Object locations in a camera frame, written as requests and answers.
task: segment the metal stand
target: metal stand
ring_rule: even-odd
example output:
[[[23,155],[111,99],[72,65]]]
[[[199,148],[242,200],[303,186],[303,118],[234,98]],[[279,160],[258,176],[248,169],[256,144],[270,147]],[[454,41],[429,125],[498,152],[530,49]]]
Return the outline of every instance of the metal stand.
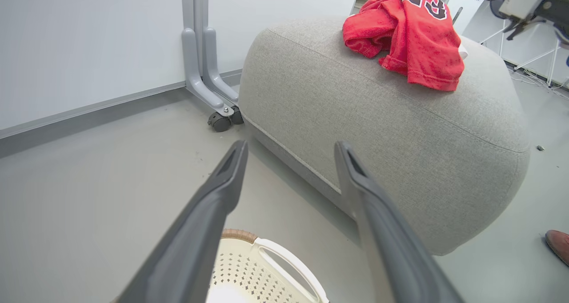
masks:
[[[524,62],[523,64],[516,66],[514,70],[518,70],[530,64],[531,62],[539,60],[540,58],[543,58],[544,56],[548,56],[549,54],[553,53],[553,61],[551,61],[551,65],[549,65],[549,74],[547,75],[547,86],[551,86],[551,79],[553,78],[553,71],[555,70],[555,61],[557,60],[557,51],[559,51],[559,48],[561,48],[561,46],[559,46],[559,39],[556,39],[555,48],[553,48],[553,50],[549,50],[548,52],[545,52],[543,54],[540,54],[539,56],[536,56],[535,58],[532,58],[528,62]]]
[[[484,42],[488,41],[489,39],[493,38],[494,36],[504,32],[504,30],[506,30],[506,20],[504,20],[504,27],[502,30],[492,34],[491,36],[488,36],[486,39],[482,40],[479,43],[483,44]],[[500,57],[502,57],[503,48],[504,48],[504,35],[501,35],[500,51],[498,53]],[[551,65],[549,65],[549,73],[547,74],[547,86],[551,87],[551,80],[553,78],[553,71],[555,70],[555,61],[557,60],[557,51],[559,51],[560,48],[561,48],[561,45],[560,45],[559,39],[555,38],[555,48],[549,50],[548,52],[540,54],[540,55],[536,56],[535,58],[532,58],[531,60],[528,60],[528,62],[524,62],[524,63],[514,67],[514,71],[530,64],[531,62],[539,60],[540,58],[543,58],[544,56],[548,56],[549,54],[553,53],[553,61],[551,62]]]
[[[236,124],[243,121],[237,108],[239,96],[221,79],[217,69],[216,32],[208,26],[208,0],[182,0],[182,12],[185,87],[215,111],[208,124],[217,132],[226,131],[230,120]],[[225,104],[214,92],[233,106]]]

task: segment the wicker rim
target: wicker rim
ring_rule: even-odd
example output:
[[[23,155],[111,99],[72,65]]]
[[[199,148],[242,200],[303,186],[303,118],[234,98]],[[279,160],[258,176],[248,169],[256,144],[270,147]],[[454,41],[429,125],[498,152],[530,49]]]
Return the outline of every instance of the wicker rim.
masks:
[[[221,233],[221,238],[222,239],[237,239],[237,240],[242,240],[242,241],[246,241],[248,243],[253,244],[256,240],[256,235],[251,233],[251,232],[247,232],[247,231],[243,231],[243,230],[236,230],[234,228],[226,228]]]

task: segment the black caster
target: black caster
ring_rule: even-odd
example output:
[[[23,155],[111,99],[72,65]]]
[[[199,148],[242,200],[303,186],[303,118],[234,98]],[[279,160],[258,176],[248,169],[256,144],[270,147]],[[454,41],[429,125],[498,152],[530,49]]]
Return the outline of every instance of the black caster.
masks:
[[[227,131],[229,127],[231,127],[231,121],[229,121],[229,117],[222,116],[215,112],[209,116],[208,125],[213,127],[216,132],[223,132]]]
[[[229,117],[231,119],[231,122],[234,124],[243,124],[243,117],[241,116],[239,107],[237,105],[234,105],[231,108],[233,109],[233,115]]]

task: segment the gray ottoman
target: gray ottoman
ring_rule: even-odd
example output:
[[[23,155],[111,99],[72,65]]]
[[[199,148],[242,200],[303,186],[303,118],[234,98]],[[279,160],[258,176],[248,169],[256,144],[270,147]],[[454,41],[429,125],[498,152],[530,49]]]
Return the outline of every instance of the gray ottoman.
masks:
[[[293,21],[259,34],[240,84],[247,127],[345,212],[333,145],[350,142],[427,248],[447,254],[504,211],[528,168],[508,70],[463,38],[469,56],[456,92],[411,85],[346,48],[344,20]]]

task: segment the printed number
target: printed number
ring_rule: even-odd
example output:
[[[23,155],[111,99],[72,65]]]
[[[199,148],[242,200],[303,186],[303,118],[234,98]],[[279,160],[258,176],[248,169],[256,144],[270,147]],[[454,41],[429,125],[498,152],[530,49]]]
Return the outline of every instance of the printed number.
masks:
[[[421,8],[423,6],[423,0],[401,0],[401,2],[408,1],[409,3]],[[441,0],[425,0],[425,9],[427,12],[436,18],[437,20],[444,20],[447,18],[447,12],[449,11],[445,4]]]

